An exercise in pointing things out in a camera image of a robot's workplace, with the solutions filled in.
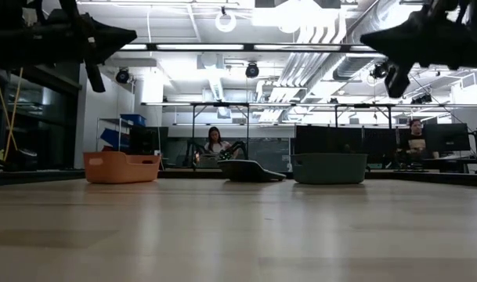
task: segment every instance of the ceiling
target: ceiling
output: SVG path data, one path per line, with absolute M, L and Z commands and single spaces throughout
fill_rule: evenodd
M 293 43 L 299 42 L 305 35 L 301 32 L 304 27 L 301 23 L 302 27 L 293 33 L 284 32 L 286 31 L 284 27 L 258 25 L 257 22 L 267 20 L 267 16 L 257 16 L 258 11 L 263 9 L 255 8 L 256 5 L 262 5 L 263 0 L 237 0 L 236 2 L 215 0 L 214 3 L 210 3 L 211 0 L 197 0 L 190 4 L 176 0 L 169 1 L 160 3 L 142 0 L 142 2 L 137 1 L 135 5 L 132 3 L 125 5 L 132 2 L 131 0 L 122 1 L 122 5 L 116 5 L 114 1 L 106 0 L 78 1 L 78 8 L 82 13 L 89 13 L 95 20 L 103 24 L 135 30 L 138 35 L 136 39 L 138 43 Z M 287 7 L 288 3 L 294 1 L 311 2 L 311 0 L 275 1 L 282 3 L 275 9 Z M 342 1 L 347 2 L 346 4 L 355 4 L 353 0 Z M 360 38 L 359 32 L 364 33 L 372 31 L 372 28 L 381 29 L 390 24 L 392 26 L 400 24 L 400 21 L 405 20 L 411 11 L 420 9 L 420 6 L 411 8 L 410 5 L 400 5 L 395 0 L 381 0 L 377 5 L 373 5 L 374 0 L 358 0 L 356 4 L 342 6 L 345 12 L 339 13 L 339 17 L 336 17 L 332 23 L 327 20 L 329 25 L 323 27 L 325 29 L 322 28 L 323 37 L 318 38 L 317 42 L 323 42 L 328 38 L 332 43 L 358 44 L 359 42 L 356 41 Z M 237 19 L 236 27 L 230 32 L 222 32 L 216 27 L 216 17 L 222 14 L 220 8 L 222 5 L 227 7 L 228 14 L 232 13 Z M 44 2 L 44 9 L 47 12 L 56 7 L 58 7 L 58 0 Z M 323 15 L 325 15 L 323 13 L 329 13 L 325 12 L 328 9 L 310 11 L 306 7 L 311 6 L 303 7 L 305 8 L 301 12 L 287 9 L 287 14 L 280 19 L 281 23 L 292 24 L 303 20 L 309 22 L 306 18 L 323 19 Z M 229 23 L 228 17 L 223 17 L 223 24 Z M 336 29 L 332 34 L 332 39 L 328 35 L 331 32 L 330 24 L 334 25 Z M 309 25 L 310 23 L 306 24 L 306 30 L 312 28 Z M 315 34 L 308 37 L 311 38 L 311 41 L 308 39 L 306 43 L 313 43 L 319 30 L 317 28 L 314 29 Z M 341 70 L 345 63 L 351 63 L 348 58 L 344 57 L 344 54 L 333 54 L 324 58 L 322 58 L 323 55 L 293 55 L 279 52 L 221 52 L 219 54 L 222 55 L 225 69 L 220 79 L 224 96 L 230 89 L 247 89 L 255 92 L 256 86 L 261 80 L 273 80 L 280 83 L 283 76 L 287 79 L 288 75 L 284 72 L 287 73 L 287 69 L 293 66 L 293 62 L 300 62 L 297 71 L 299 74 L 305 74 L 306 80 L 304 83 L 294 86 L 299 88 L 299 93 L 295 97 L 299 98 L 301 102 L 327 103 L 331 97 L 336 97 L 339 103 L 371 103 L 374 101 L 390 103 L 383 81 L 374 81 L 369 76 L 374 64 L 383 60 L 380 56 L 357 57 L 354 59 L 357 63 L 351 64 L 348 69 Z M 128 62 L 132 62 L 131 60 L 153 62 L 154 65 L 161 67 L 165 76 L 164 96 L 172 102 L 187 102 L 191 97 L 201 101 L 202 90 L 211 88 L 211 83 L 205 73 L 197 69 L 199 55 L 201 52 L 119 52 L 111 59 L 116 62 L 116 67 L 123 62 L 125 63 L 123 67 L 131 67 L 131 70 L 136 70 L 134 75 L 140 77 L 142 77 L 142 68 L 136 65 L 127 65 Z M 258 64 L 260 71 L 259 76 L 255 79 L 245 77 L 248 62 L 257 62 Z M 319 63 L 313 63 L 311 66 L 315 70 L 313 73 L 309 71 L 310 62 Z M 116 67 L 109 66 L 105 68 L 105 71 L 115 72 Z M 349 71 L 348 77 L 343 82 L 334 81 L 331 75 L 334 70 L 337 70 L 338 73 L 341 71 L 343 74 L 347 74 Z M 406 90 L 404 97 L 406 99 L 402 103 L 409 103 L 411 98 L 425 92 L 431 93 L 441 103 L 449 102 L 450 86 L 469 75 L 469 72 L 469 70 L 450 71 L 440 66 L 432 66 L 429 69 L 415 67 L 410 72 L 411 84 Z M 265 90 L 266 96 L 270 94 L 268 91 L 271 89 Z

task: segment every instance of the security camera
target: security camera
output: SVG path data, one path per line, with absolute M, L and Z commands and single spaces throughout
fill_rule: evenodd
M 127 84 L 130 82 L 130 74 L 128 68 L 121 68 L 116 74 L 116 82 L 120 84 Z
M 259 68 L 256 63 L 249 63 L 245 75 L 248 78 L 256 78 L 259 75 Z

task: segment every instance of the woman with dark hair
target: woman with dark hair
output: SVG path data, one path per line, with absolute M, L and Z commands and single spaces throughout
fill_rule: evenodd
M 222 141 L 221 132 L 215 127 L 211 127 L 208 130 L 208 143 L 205 144 L 205 149 L 212 154 L 219 154 L 222 150 L 226 150 L 231 147 L 226 141 Z

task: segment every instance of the glass wall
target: glass wall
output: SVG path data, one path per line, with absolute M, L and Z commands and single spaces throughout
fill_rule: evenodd
M 16 112 L 13 136 L 18 149 L 35 152 L 38 169 L 72 168 L 77 96 L 61 94 L 27 79 L 22 79 L 17 91 L 19 80 L 12 74 L 8 82 L 0 84 L 0 150 L 6 148 L 10 130 L 3 98 L 9 120 Z

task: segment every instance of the blue bin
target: blue bin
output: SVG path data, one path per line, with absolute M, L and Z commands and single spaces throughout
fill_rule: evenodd
M 110 144 L 115 150 L 118 150 L 118 134 L 119 132 L 113 129 L 105 128 L 100 138 Z M 127 134 L 121 135 L 121 147 L 128 148 L 129 137 Z
M 126 121 L 131 121 L 137 126 L 146 126 L 146 119 L 140 114 L 120 114 L 120 117 Z

